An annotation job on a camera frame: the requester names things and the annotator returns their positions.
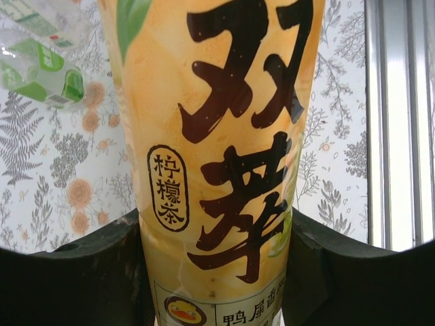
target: plastic bottle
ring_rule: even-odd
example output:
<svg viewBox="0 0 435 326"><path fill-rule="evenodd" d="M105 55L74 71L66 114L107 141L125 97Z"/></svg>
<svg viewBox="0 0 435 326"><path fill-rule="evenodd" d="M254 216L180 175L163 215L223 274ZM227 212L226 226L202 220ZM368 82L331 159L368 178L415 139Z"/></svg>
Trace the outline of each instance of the plastic bottle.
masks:
<svg viewBox="0 0 435 326"><path fill-rule="evenodd" d="M1 30L0 48L4 88L58 109L96 107L103 100L100 83L26 33Z"/></svg>
<svg viewBox="0 0 435 326"><path fill-rule="evenodd" d="M0 0L0 12L61 51L87 44L92 30L72 0Z"/></svg>

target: green leaf graphic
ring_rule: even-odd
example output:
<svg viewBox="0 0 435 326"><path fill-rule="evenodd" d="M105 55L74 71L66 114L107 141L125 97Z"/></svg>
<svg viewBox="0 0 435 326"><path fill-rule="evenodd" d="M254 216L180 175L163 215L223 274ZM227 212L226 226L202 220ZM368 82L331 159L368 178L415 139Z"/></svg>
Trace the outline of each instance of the green leaf graphic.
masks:
<svg viewBox="0 0 435 326"><path fill-rule="evenodd" d="M116 24L122 64L125 63L128 47L142 28L150 3L151 0L118 0Z"/></svg>

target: oval logo badge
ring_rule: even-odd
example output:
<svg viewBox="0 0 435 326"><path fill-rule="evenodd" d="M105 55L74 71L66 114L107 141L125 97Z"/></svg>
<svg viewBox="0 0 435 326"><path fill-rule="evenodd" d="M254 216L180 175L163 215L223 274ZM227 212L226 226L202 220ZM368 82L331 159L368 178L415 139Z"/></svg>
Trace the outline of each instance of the oval logo badge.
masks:
<svg viewBox="0 0 435 326"><path fill-rule="evenodd" d="M183 158L166 145L153 146L147 157L154 214L164 228L180 232L189 224L189 197Z"/></svg>

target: black holder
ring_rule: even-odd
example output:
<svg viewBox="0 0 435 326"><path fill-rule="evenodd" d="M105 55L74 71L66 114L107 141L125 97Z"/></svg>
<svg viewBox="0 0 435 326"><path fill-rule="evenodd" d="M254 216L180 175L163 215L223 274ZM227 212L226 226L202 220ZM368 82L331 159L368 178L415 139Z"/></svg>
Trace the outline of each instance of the black holder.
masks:
<svg viewBox="0 0 435 326"><path fill-rule="evenodd" d="M286 326L431 325L435 242L394 253L294 210ZM151 326L154 308L134 210L53 253L0 249L0 325Z"/></svg>

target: duck logo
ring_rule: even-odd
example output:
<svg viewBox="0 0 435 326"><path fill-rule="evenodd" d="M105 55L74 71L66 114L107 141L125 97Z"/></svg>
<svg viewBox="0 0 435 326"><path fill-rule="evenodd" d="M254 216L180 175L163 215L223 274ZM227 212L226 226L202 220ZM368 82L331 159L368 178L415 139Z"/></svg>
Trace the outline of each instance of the duck logo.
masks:
<svg viewBox="0 0 435 326"><path fill-rule="evenodd" d="M207 322L205 313L182 297L168 297L164 301L164 308L174 321L183 326L203 326Z"/></svg>

